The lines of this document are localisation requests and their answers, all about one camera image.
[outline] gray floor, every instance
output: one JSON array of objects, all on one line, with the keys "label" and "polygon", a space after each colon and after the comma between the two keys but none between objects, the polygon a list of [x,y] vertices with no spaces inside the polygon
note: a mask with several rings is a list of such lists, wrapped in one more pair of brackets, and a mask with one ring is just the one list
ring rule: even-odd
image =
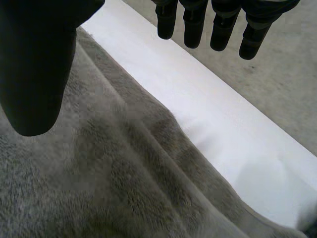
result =
[{"label": "gray floor", "polygon": [[[155,5],[150,0],[124,2],[157,24]],[[314,42],[317,0],[302,0],[295,9],[281,16],[251,61],[238,55],[246,27],[243,12],[227,48],[221,53],[209,47],[215,16],[211,4],[201,44],[194,50],[184,45],[183,12],[179,5],[173,40],[317,155],[317,46]]]}]

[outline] blanket wrinkle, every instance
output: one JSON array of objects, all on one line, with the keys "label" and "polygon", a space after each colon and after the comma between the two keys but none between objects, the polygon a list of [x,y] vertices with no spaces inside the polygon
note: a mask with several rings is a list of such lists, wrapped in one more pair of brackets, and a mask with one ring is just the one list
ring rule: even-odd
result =
[{"label": "blanket wrinkle", "polygon": [[0,108],[0,238],[25,237],[305,235],[246,205],[173,114],[78,28],[54,127],[20,136]]}]

